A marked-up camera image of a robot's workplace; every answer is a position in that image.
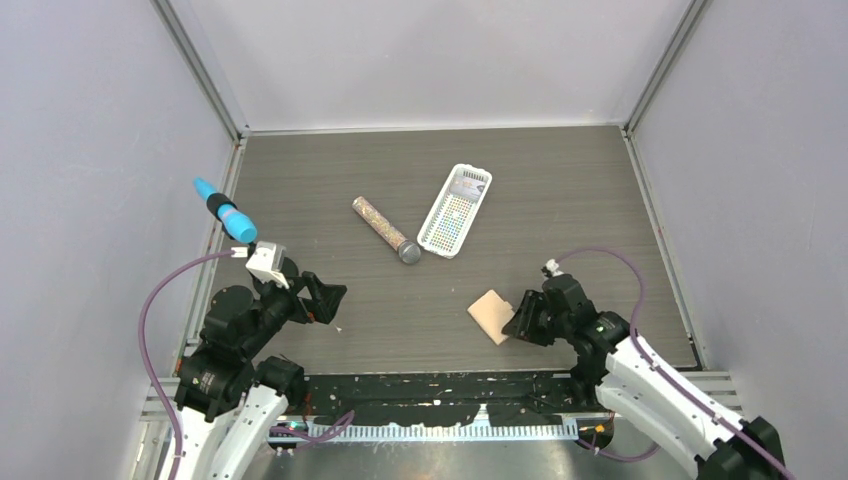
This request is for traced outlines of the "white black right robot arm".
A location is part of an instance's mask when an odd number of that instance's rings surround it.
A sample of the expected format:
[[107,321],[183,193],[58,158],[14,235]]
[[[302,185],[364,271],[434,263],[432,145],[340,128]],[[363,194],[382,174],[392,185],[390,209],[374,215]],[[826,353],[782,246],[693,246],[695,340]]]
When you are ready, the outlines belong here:
[[776,428],[746,420],[671,367],[630,323],[599,311],[568,274],[524,293],[502,329],[540,346],[566,341],[577,354],[571,397],[629,420],[693,479],[788,479]]

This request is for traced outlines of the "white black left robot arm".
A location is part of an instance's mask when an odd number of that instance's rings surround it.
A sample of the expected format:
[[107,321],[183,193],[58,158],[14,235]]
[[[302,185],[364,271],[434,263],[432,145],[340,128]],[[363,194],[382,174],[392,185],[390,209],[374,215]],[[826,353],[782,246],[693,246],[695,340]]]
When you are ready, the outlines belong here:
[[174,439],[164,479],[237,479],[277,418],[298,412],[308,383],[282,357],[254,359],[287,323],[328,325],[347,294],[305,271],[289,287],[255,280],[215,293],[197,349],[185,357],[174,397],[157,393]]

